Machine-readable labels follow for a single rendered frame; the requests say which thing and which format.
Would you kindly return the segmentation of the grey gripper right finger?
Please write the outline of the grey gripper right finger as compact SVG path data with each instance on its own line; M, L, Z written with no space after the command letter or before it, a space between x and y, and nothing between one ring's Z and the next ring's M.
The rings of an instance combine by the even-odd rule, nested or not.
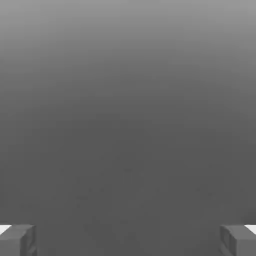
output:
M256 224L221 225L221 256L256 256Z

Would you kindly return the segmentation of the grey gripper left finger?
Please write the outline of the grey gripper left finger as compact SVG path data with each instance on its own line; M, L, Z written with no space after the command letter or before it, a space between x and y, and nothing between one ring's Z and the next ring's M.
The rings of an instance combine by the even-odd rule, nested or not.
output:
M38 256L37 227L0 224L0 256Z

